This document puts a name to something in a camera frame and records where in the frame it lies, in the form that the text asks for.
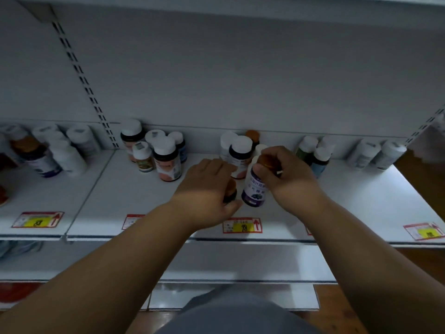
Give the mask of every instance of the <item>price tag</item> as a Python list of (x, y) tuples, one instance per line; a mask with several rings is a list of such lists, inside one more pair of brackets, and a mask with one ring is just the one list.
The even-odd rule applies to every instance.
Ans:
[(259, 218), (231, 218), (222, 224), (223, 233), (263, 233)]
[(138, 221), (144, 216), (145, 215), (127, 215), (127, 217), (124, 220), (124, 224), (122, 225), (122, 230), (128, 229), (131, 225), (136, 223), (136, 221)]
[(64, 212), (23, 212), (12, 228), (54, 228), (59, 224)]
[(445, 233), (434, 223), (412, 224), (403, 227), (415, 241), (445, 237)]

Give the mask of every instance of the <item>hand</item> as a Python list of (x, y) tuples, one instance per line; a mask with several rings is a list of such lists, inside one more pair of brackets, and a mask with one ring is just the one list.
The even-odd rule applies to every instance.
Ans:
[(273, 146), (261, 153), (277, 157), (281, 162), (283, 173), (280, 178), (261, 164), (254, 164), (253, 171), (283, 209), (299, 217), (306, 210), (317, 208), (320, 198), (325, 197), (325, 194), (305, 162), (284, 146)]
[(170, 204), (186, 216), (194, 230), (208, 228), (229, 219), (242, 205), (240, 200), (222, 203), (234, 165), (220, 159), (203, 159), (193, 165), (178, 186)]

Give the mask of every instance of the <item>forearm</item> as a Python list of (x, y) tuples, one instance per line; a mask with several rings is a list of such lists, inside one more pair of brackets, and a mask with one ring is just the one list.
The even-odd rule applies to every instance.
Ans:
[(192, 234), (183, 218), (156, 208), (4, 314), (2, 332), (124, 333)]
[(370, 332), (444, 331), (441, 284), (329, 198), (320, 197), (317, 206), (299, 218)]

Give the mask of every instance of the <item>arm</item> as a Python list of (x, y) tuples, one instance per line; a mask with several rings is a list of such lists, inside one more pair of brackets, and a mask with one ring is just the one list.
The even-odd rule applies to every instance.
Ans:
[(222, 203), (233, 170), (219, 159), (190, 168), (170, 202), (3, 314), (0, 332), (124, 333), (188, 237), (240, 207)]
[(254, 171), (286, 211), (311, 230), (343, 292), (370, 333), (445, 333), (445, 287), (326, 196), (310, 168), (282, 146), (281, 178)]

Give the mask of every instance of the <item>left hand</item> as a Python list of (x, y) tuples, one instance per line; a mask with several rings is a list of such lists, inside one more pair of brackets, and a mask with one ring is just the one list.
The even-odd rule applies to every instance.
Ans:
[(234, 165), (220, 159), (203, 159), (193, 165), (168, 204), (184, 214), (194, 230), (209, 228), (229, 219), (242, 205), (222, 203)]

